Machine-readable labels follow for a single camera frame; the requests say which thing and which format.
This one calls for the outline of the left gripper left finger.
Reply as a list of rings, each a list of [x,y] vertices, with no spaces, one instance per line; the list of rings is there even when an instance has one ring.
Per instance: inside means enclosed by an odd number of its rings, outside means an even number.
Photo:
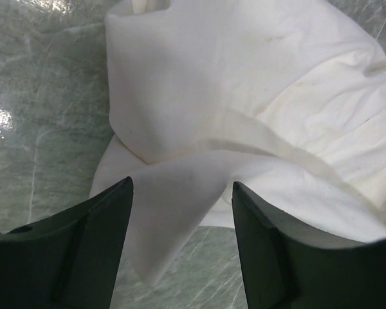
[[[133,201],[125,178],[0,233],[0,308],[109,308]]]

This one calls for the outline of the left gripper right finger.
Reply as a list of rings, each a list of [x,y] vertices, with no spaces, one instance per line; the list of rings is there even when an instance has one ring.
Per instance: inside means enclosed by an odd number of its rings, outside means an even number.
[[[324,232],[239,182],[232,209],[249,308],[386,308],[386,239]]]

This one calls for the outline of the white t shirt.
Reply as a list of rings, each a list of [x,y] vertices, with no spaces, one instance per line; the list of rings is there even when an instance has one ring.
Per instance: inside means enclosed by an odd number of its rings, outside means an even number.
[[[233,183],[328,233],[386,238],[386,55],[327,1],[121,1],[106,24],[110,141],[130,177],[124,253],[157,283]]]

